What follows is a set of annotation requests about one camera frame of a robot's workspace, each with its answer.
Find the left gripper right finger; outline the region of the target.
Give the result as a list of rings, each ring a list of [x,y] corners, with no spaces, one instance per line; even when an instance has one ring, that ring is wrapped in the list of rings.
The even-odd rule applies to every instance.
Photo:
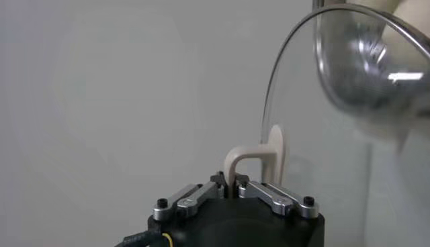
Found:
[[[303,197],[271,183],[251,181],[247,175],[236,174],[234,196],[235,203],[247,211],[266,211],[279,217],[297,215],[302,219],[319,216],[319,206],[314,197]]]

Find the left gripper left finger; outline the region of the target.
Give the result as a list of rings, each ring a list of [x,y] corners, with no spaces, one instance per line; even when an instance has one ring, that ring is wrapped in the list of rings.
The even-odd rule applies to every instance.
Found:
[[[174,215],[192,217],[209,199],[223,199],[225,196],[224,173],[218,171],[205,184],[188,184],[168,198],[159,198],[153,207],[156,221],[169,221]]]

